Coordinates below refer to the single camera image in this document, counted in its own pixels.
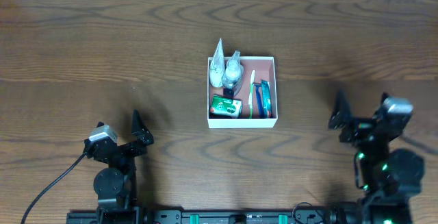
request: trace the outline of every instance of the white box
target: white box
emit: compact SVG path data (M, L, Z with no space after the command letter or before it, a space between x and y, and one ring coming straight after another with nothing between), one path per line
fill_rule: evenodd
M207 65L207 121L209 128L272 128L279 118L276 98L276 79L275 65L273 57L242 56L240 64L244 66L242 88L234 99L242 100L242 114L238 119L215 119L210 117L210 104L214 94L223 96L222 88L214 88L210 85L209 67L212 57L208 58ZM255 70L255 83L260 83L260 79L269 81L270 95L272 104L272 118L258 119L259 110L255 88L253 90L253 118L249 119L249 90L250 77Z

